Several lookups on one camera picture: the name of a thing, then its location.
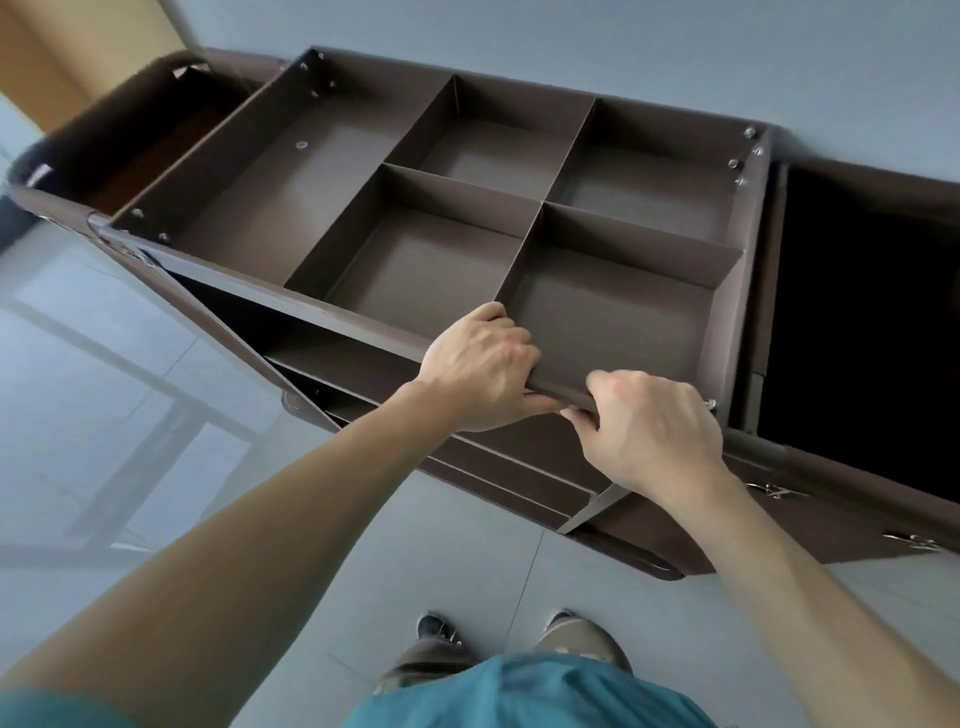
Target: forearm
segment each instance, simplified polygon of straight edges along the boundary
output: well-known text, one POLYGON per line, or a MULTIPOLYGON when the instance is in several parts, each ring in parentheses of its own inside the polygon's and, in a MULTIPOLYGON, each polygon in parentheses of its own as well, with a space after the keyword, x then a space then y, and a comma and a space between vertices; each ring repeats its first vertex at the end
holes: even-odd
POLYGON ((397 485, 450 434, 406 385, 161 551, 3 687, 83 691, 141 725, 227 725, 397 485))
POLYGON ((800 548, 729 473, 671 504, 821 728, 954 726, 960 692, 800 548))

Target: teal shirt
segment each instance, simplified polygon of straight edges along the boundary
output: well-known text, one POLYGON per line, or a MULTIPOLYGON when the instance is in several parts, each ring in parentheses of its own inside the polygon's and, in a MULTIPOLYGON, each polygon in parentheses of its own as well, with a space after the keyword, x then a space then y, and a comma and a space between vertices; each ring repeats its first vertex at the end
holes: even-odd
MULTIPOLYGON (((574 655, 494 657, 454 677, 368 698, 344 728, 716 728, 678 692, 574 655)), ((0 728, 135 728, 78 695, 0 694, 0 728)))

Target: left hand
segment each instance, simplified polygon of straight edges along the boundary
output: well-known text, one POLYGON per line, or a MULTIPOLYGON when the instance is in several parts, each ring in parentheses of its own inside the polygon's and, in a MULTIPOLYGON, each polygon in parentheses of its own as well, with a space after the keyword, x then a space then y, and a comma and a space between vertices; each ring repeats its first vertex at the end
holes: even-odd
POLYGON ((530 331, 506 318, 503 303, 484 303, 430 345, 415 385, 437 398, 454 431, 480 432, 563 405, 526 392, 530 370, 540 361, 530 331))

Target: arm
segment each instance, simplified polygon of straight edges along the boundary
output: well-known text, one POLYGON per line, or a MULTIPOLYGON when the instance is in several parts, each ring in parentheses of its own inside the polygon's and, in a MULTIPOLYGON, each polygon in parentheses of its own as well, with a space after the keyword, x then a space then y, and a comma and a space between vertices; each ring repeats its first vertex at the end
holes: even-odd
POLYGON ((142 726, 227 726, 298 635, 364 528, 450 434, 560 405, 524 394, 540 353, 487 303, 382 407, 197 525, 0 681, 84 692, 142 726))
POLYGON ((960 688, 800 548, 721 459, 688 384, 594 372, 600 413, 565 410, 587 459, 662 506, 704 550, 819 728, 960 725, 960 688))

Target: right hand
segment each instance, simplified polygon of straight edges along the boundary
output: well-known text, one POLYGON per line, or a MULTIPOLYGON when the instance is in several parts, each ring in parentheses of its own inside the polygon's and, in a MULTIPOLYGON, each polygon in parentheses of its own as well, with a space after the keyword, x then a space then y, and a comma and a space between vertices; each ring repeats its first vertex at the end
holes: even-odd
POLYGON ((720 425, 690 384, 644 372, 591 372, 600 416, 567 408, 587 461, 614 483, 667 507, 726 487, 720 425))

